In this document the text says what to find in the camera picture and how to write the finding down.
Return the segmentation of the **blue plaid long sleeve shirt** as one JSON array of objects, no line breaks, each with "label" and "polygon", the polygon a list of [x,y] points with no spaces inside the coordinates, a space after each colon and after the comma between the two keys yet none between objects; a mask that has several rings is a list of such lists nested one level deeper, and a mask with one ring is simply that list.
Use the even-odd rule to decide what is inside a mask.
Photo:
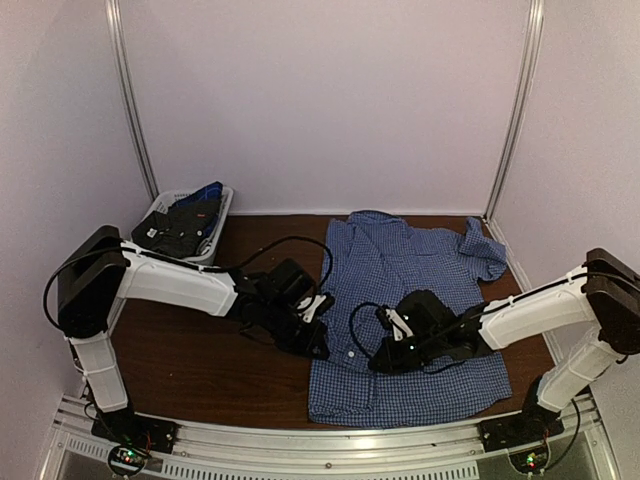
[{"label": "blue plaid long sleeve shirt", "polygon": [[502,356],[463,322],[480,286],[506,271],[476,218],[463,232],[422,229],[377,211],[332,220],[324,315],[329,356],[311,366],[308,416],[369,429],[476,415],[511,396]]}]

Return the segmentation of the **white plastic laundry basket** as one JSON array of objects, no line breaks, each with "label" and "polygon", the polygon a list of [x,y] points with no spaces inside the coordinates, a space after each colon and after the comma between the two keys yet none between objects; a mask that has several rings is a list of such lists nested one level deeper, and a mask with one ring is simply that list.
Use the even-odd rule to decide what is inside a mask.
[{"label": "white plastic laundry basket", "polygon": [[131,241],[178,260],[211,265],[233,195],[220,182],[163,192],[132,230]]}]

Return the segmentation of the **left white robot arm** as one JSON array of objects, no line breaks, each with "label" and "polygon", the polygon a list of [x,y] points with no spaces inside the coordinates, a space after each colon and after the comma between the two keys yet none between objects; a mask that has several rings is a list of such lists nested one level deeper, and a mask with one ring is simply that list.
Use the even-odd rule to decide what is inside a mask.
[{"label": "left white robot arm", "polygon": [[145,300],[230,318],[264,329],[275,346],[295,356],[329,358],[322,315],[335,300],[295,260],[269,272],[242,264],[207,266],[156,253],[104,225],[49,278],[57,311],[44,313],[70,343],[106,429],[123,444],[137,442],[144,424],[129,409],[111,333],[126,301]]}]

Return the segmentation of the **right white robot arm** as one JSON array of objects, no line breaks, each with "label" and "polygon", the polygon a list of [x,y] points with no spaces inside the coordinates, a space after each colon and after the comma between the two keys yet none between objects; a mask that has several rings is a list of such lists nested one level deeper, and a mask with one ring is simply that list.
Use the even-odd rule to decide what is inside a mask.
[{"label": "right white robot arm", "polygon": [[536,380],[533,404],[513,419],[519,440],[535,440],[580,391],[639,352],[639,275],[602,248],[565,276],[503,300],[454,313],[430,290],[378,308],[389,331],[368,362],[382,374],[407,373],[448,356],[467,360],[578,323],[590,328],[570,354]]}]

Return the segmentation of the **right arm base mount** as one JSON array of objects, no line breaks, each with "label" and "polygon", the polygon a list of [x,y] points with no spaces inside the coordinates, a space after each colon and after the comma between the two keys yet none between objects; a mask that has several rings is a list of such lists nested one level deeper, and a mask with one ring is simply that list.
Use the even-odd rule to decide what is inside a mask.
[{"label": "right arm base mount", "polygon": [[565,427],[559,413],[529,403],[519,413],[481,421],[478,430],[486,453],[506,450],[517,473],[533,476],[552,465],[550,440]]}]

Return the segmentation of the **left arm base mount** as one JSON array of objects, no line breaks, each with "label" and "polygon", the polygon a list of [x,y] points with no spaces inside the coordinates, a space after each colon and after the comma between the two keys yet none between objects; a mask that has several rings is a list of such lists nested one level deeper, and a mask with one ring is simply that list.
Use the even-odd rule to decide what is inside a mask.
[{"label": "left arm base mount", "polygon": [[94,401],[84,407],[92,421],[91,434],[114,443],[106,463],[117,477],[130,479],[141,473],[154,453],[173,452],[178,431],[174,421],[137,414],[131,406],[103,412]]}]

